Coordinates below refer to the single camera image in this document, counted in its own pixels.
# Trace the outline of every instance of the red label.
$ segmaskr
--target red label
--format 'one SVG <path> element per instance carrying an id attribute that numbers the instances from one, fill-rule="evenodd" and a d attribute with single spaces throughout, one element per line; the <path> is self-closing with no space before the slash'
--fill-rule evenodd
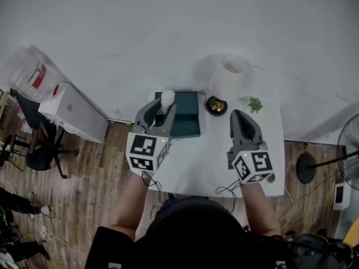
<path id="1" fill-rule="evenodd" d="M 39 75 L 37 76 L 37 78 L 35 79 L 35 81 L 33 82 L 33 87 L 35 89 L 38 89 L 39 86 L 41 85 L 41 83 L 43 82 L 43 79 L 45 77 L 46 74 L 46 67 L 44 64 L 41 65 L 41 70 Z"/>

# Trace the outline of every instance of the green plant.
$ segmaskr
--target green plant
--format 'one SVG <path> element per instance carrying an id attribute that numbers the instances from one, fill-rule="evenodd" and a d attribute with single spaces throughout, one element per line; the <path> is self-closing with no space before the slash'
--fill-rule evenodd
<path id="1" fill-rule="evenodd" d="M 263 105 L 262 105 L 261 101 L 259 100 L 259 98 L 253 98 L 253 97 L 251 97 L 249 99 L 248 106 L 250 106 L 250 108 L 251 108 L 251 114 L 254 112 L 256 112 L 256 114 L 257 114 L 259 112 L 259 110 L 261 108 L 263 108 Z"/>

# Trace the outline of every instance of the black pants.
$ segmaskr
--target black pants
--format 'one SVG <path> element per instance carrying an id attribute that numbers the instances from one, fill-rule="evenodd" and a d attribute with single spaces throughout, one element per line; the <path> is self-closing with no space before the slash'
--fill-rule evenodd
<path id="1" fill-rule="evenodd" d="M 40 245 L 37 242 L 17 243 L 14 245 L 7 245 L 6 251 L 11 255 L 15 262 L 19 262 L 23 259 L 29 259 L 39 253 Z"/>
<path id="2" fill-rule="evenodd" d="M 0 187 L 0 206 L 4 210 L 11 210 L 23 214 L 40 214 L 41 207 L 33 206 L 29 200 L 7 192 L 5 189 Z"/>

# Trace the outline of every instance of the electric fan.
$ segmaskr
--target electric fan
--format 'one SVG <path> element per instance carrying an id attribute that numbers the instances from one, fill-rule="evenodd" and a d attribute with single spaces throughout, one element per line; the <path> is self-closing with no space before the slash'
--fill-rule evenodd
<path id="1" fill-rule="evenodd" d="M 297 160 L 297 176 L 301 183 L 314 179 L 316 168 L 338 163 L 343 179 L 354 189 L 359 190 L 359 114 L 352 117 L 343 127 L 337 145 L 337 158 L 324 163 L 315 163 L 308 152 Z"/>

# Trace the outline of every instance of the white marker cube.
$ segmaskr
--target white marker cube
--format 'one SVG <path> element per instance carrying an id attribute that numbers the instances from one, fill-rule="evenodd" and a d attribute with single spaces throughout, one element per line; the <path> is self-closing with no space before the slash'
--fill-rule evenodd
<path id="1" fill-rule="evenodd" d="M 241 151 L 232 165 L 242 183 L 260 182 L 273 174 L 268 150 Z"/>
<path id="2" fill-rule="evenodd" d="M 128 133 L 126 158 L 130 169 L 155 173 L 168 153 L 168 138 Z"/>

